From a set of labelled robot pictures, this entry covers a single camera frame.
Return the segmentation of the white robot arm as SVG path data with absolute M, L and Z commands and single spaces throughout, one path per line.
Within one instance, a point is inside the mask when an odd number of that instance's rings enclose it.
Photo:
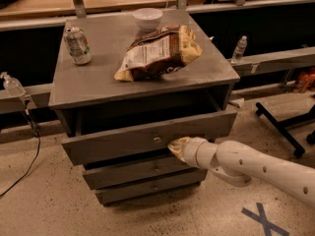
M 252 177 L 258 178 L 315 207 L 314 168 L 266 155 L 236 141 L 217 145 L 198 137 L 184 137 L 167 147 L 179 160 L 207 169 L 230 185 L 244 187 Z

